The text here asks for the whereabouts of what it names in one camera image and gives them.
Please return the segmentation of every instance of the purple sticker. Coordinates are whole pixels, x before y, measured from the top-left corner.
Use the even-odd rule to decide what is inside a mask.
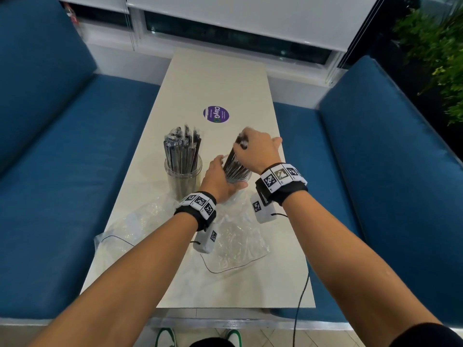
[[[219,106],[207,107],[203,112],[203,116],[205,116],[209,122],[214,123],[226,122],[230,117],[228,111],[225,108]]]

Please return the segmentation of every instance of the white roller blind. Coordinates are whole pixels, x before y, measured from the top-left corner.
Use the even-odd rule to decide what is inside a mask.
[[[198,22],[346,51],[376,0],[127,0]]]
[[[101,8],[103,10],[128,13],[125,0],[61,0],[73,4]]]

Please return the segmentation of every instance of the green leaves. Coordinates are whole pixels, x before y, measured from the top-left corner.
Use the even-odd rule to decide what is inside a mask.
[[[439,87],[449,124],[463,122],[463,8],[440,24],[420,10],[412,10],[396,23],[394,31],[408,58],[419,59],[431,69],[428,87]]]

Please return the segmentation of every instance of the tabletop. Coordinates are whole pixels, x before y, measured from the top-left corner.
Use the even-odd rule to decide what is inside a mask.
[[[265,65],[182,48],[175,51],[108,226],[159,192],[167,192],[163,138],[183,124],[202,131],[203,175],[209,161],[230,152],[244,127],[279,136]],[[284,160],[282,149],[280,156]],[[253,175],[248,192],[255,190],[257,177]],[[275,208],[282,212],[278,205]],[[158,308],[297,307],[307,279],[304,253],[287,218],[261,226],[270,253],[239,270],[212,274],[190,246]],[[97,251],[82,291],[98,277],[99,260]],[[301,307],[315,307],[310,284]]]

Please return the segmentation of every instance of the sneaker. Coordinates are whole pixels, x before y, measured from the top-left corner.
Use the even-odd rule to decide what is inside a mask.
[[[242,347],[241,346],[241,334],[238,330],[230,330],[226,337],[226,340],[231,342],[235,347]]]
[[[154,347],[177,347],[174,331],[166,327],[159,330]]]

